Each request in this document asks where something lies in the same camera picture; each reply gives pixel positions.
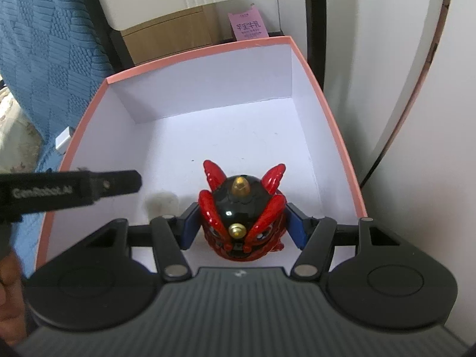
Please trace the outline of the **person's left hand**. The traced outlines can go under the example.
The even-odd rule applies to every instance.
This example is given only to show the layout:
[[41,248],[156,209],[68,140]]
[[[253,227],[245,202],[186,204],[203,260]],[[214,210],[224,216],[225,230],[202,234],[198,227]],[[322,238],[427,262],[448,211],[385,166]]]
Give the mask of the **person's left hand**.
[[22,268],[16,253],[1,260],[1,338],[13,346],[26,338],[25,303],[22,291]]

